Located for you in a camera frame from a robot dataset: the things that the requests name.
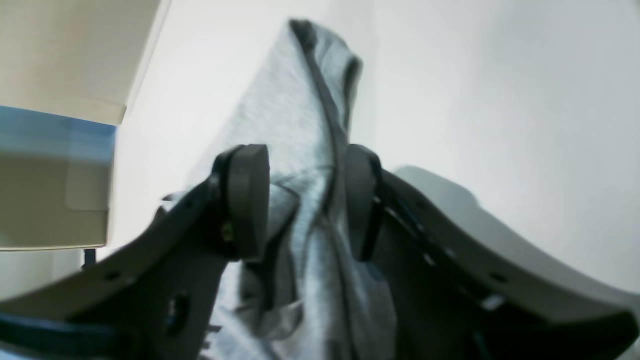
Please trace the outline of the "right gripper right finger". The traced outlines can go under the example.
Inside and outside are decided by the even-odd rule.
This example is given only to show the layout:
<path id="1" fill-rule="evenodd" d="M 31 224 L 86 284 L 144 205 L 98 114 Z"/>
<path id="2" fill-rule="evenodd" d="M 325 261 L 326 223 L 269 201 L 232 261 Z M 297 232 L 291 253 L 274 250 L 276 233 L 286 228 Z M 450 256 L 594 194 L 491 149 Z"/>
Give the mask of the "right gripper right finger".
<path id="1" fill-rule="evenodd" d="M 386 280 L 402 360 L 620 360 L 639 339 L 639 298 L 582 275 L 564 284 L 498 253 L 416 187 L 350 144 L 350 250 Z"/>

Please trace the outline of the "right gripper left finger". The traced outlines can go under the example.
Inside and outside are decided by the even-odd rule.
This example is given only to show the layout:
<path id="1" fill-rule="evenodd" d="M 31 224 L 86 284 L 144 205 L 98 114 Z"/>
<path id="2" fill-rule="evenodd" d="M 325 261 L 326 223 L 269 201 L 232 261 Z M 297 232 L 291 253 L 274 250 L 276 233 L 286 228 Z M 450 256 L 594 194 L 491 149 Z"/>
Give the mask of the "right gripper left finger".
<path id="1" fill-rule="evenodd" d="M 130 244 L 1 303 L 3 360 L 194 360 L 229 262 L 265 251 L 265 145 L 220 153 L 210 175 Z"/>

